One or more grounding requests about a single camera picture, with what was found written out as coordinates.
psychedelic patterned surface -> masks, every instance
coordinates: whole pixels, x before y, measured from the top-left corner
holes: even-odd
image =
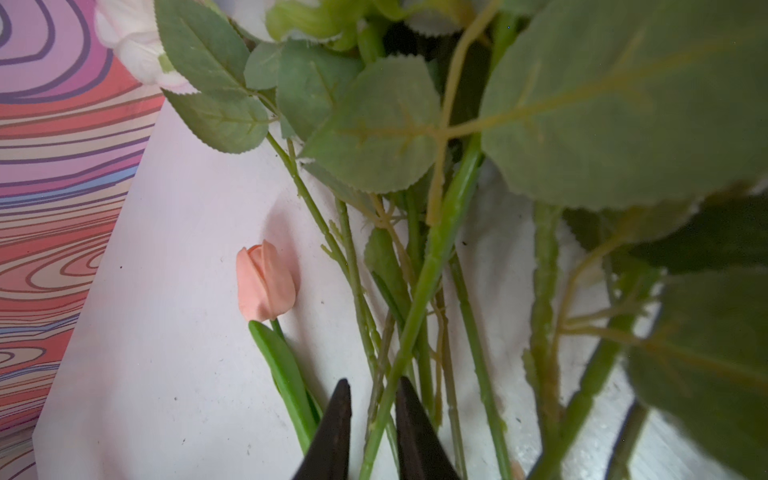
[[[0,0],[0,439],[31,434],[163,102],[93,15]],[[0,458],[0,480],[33,457]]]

bouquet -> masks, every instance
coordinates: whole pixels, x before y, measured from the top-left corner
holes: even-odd
[[[98,0],[97,23],[102,41],[137,78],[161,84],[204,143],[239,154],[266,141],[293,178],[323,250],[349,281],[373,380],[358,478],[370,477],[385,435],[397,450],[391,412],[403,376],[418,386],[433,425],[447,404],[455,470],[468,478],[444,276],[455,285],[500,478],[558,478],[617,363],[636,399],[605,478],[628,478],[652,409],[727,468],[766,478],[765,2],[276,0],[249,8],[230,17],[212,2]],[[141,21],[127,22],[131,15]],[[528,472],[509,454],[494,396],[505,386],[492,385],[454,248],[488,161],[534,205],[535,299],[521,361],[541,455]],[[336,212],[320,211],[302,170],[333,192]],[[349,208],[375,227],[363,252],[353,246]],[[586,252],[564,273],[555,236],[563,222]],[[377,292],[362,288],[363,276]],[[276,319],[293,306],[295,286],[268,242],[237,254],[237,278],[240,309],[306,452],[323,406]],[[574,314],[579,289],[595,279],[610,305]],[[386,303],[385,319],[374,318],[372,296]],[[641,335],[643,316],[653,326]],[[558,353],[572,336],[599,342],[563,403]]]

flower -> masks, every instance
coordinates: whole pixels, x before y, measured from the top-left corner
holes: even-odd
[[[296,285],[280,259],[277,248],[266,240],[237,252],[237,302],[246,320],[277,318],[293,308]]]
[[[157,33],[154,0],[97,0],[96,36],[141,83],[159,85],[177,93],[192,88],[170,62],[161,65],[165,50]]]

peach tulip flower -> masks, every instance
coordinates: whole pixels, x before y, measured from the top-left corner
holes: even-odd
[[[277,248],[266,240],[237,252],[237,302],[246,320],[275,319],[293,308],[296,285],[280,259]]]

white table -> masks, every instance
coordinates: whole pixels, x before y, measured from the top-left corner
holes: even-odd
[[[308,179],[331,217],[331,197]],[[506,192],[491,165],[460,236],[511,453],[528,470],[540,449],[520,355],[528,341],[533,269],[530,203]],[[358,253],[369,229],[353,215]],[[561,266],[581,255],[565,228]],[[35,431],[41,480],[288,480],[301,460],[293,427],[237,309],[234,259],[268,239],[300,276],[281,319],[304,372],[328,396],[347,377],[353,394],[350,471],[356,478],[371,380],[352,296],[323,238],[268,145],[239,156],[204,146],[165,104]],[[367,285],[369,291],[374,289]],[[448,285],[449,299],[452,288]],[[595,286],[583,311],[604,304]],[[382,318],[382,307],[375,310]],[[466,335],[449,302],[459,410],[471,478],[497,478]],[[564,393],[594,341],[566,340]],[[602,478],[631,400],[614,372],[564,477]],[[440,437],[452,455],[447,418]],[[723,478],[713,462],[653,414],[634,478]],[[386,441],[375,478],[395,478]]]

